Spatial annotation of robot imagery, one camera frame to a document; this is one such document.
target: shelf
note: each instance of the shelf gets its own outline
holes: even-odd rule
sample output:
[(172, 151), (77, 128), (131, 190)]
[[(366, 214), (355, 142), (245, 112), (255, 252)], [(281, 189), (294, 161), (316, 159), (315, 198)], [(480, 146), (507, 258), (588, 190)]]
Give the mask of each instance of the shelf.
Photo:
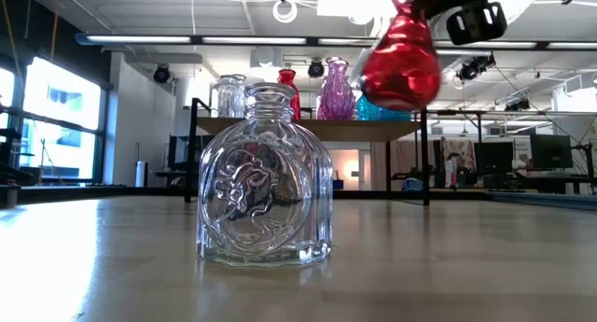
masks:
[[(197, 127), (216, 135), (242, 121), (235, 118), (197, 118)], [(418, 131), (414, 121), (297, 120), (321, 141), (389, 142)]]

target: red vase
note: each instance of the red vase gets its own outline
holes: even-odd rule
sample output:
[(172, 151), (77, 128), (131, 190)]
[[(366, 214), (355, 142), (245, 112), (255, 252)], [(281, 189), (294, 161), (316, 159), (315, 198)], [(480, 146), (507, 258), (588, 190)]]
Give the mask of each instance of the red vase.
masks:
[(282, 69), (278, 72), (278, 74), (280, 74), (280, 76), (278, 76), (278, 83), (285, 84), (285, 85), (291, 87), (292, 89), (294, 89), (294, 91), (295, 91), (295, 95), (290, 100), (290, 107), (292, 108), (293, 111), (295, 111), (295, 114), (294, 114), (294, 116), (292, 116), (292, 119), (300, 120), (300, 95), (299, 95), (299, 90), (297, 89), (297, 87), (295, 86), (295, 83), (293, 82), (297, 72), (295, 72), (294, 70), (290, 70), (290, 69)]
[(398, 15), (365, 64), (361, 90), (378, 106), (395, 110), (423, 108), (439, 91), (439, 59), (416, 1), (392, 1)]

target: embossed design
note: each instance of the embossed design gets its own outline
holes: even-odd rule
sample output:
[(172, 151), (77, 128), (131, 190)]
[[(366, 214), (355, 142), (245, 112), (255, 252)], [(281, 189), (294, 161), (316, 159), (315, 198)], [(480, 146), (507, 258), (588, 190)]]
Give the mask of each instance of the embossed design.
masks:
[[(236, 165), (239, 156), (244, 162)], [(264, 167), (263, 161), (244, 149), (232, 151), (226, 159), (225, 168), (220, 169), (215, 181), (215, 196), (228, 201), (219, 220), (236, 220), (250, 216), (265, 215), (273, 202), (273, 188), (280, 176)]]

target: ceiling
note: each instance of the ceiling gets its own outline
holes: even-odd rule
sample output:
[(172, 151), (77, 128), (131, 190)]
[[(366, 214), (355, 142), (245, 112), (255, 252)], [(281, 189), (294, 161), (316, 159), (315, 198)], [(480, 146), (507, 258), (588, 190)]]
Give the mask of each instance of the ceiling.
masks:
[[(55, 8), (56, 0), (37, 0)], [(280, 23), (272, 16), (273, 2), (263, 0), (58, 0), (59, 14), (79, 29), (97, 34), (193, 34), (191, 1), (194, 3), (195, 33), (197, 35), (320, 35), (367, 36), (372, 27), (355, 25), (342, 17), (317, 16), (316, 0), (300, 0), (307, 6), (298, 6), (298, 16), (290, 23)], [(597, 0), (575, 0), (595, 3)], [(443, 29), (434, 30), (434, 38), (448, 38)], [(504, 39), (509, 40), (597, 40), (597, 7), (575, 3), (531, 5), (516, 21), (508, 26)], [(200, 54), (202, 61), (217, 75), (243, 73), (249, 69), (249, 47), (155, 47), (136, 48), (137, 55)], [(325, 59), (341, 56), (351, 64), (358, 60), (360, 49), (339, 48), (282, 48), (285, 61), (291, 60), (297, 74), (296, 84), (301, 91), (317, 92), (321, 79), (309, 79), (308, 63), (311, 58)], [(597, 52), (525, 52), (498, 51), (495, 58), (500, 73), (491, 69), (478, 81), (457, 90), (452, 81), (454, 64), (445, 73), (444, 85), (435, 101), (435, 107), (462, 106), (489, 108), (493, 102), (508, 96), (514, 88), (528, 89), (531, 101), (539, 108), (550, 107), (551, 90), (563, 81), (548, 78), (569, 78), (583, 71), (597, 69)], [(450, 64), (454, 58), (443, 59)], [(190, 61), (178, 64), (179, 76), (192, 76), (197, 66)]]

